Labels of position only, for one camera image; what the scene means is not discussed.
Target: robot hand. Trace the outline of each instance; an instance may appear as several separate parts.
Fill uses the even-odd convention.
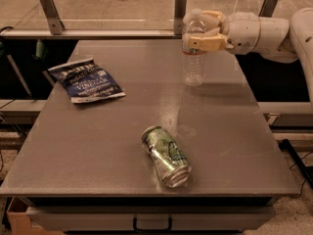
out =
[[[190,13],[184,17],[184,24],[190,19]],[[221,51],[227,46],[229,24],[225,15],[218,11],[202,11],[201,20],[207,26],[205,33],[185,33],[183,41],[190,48],[203,51]]]

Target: white robotic arm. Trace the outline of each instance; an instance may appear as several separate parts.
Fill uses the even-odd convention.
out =
[[[188,41],[191,48],[226,50],[234,55],[255,52],[279,63],[299,59],[313,102],[313,8],[296,12],[290,21],[241,12],[226,18],[220,12],[211,11],[203,11],[201,19],[209,23],[209,31],[184,36],[183,40]]]

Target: beige floor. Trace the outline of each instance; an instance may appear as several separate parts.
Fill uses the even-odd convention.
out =
[[[70,29],[169,29],[173,25],[173,0],[55,0],[61,19]],[[187,10],[219,10],[225,15],[234,11],[259,13],[263,0],[188,0]],[[297,10],[313,6],[313,0],[279,0],[274,17],[289,19]],[[48,28],[38,0],[0,0],[0,27],[19,29]],[[301,149],[301,156],[313,151]],[[2,151],[4,178],[17,151]],[[293,161],[283,152],[288,165]],[[313,165],[312,157],[305,160]],[[296,166],[292,169],[299,188],[304,179]],[[299,198],[282,198],[275,204],[277,215],[256,231],[246,235],[311,235],[313,234],[313,190],[306,182]],[[10,234],[3,227],[0,234]]]

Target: bottle cap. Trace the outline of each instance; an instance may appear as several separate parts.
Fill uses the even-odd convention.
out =
[[[190,17],[193,20],[198,19],[201,16],[201,14],[202,14],[202,9],[194,9],[192,10]]]

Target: snack package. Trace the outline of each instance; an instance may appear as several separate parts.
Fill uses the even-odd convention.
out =
[[[66,63],[48,69],[67,90],[72,103],[89,103],[126,94],[93,58]]]

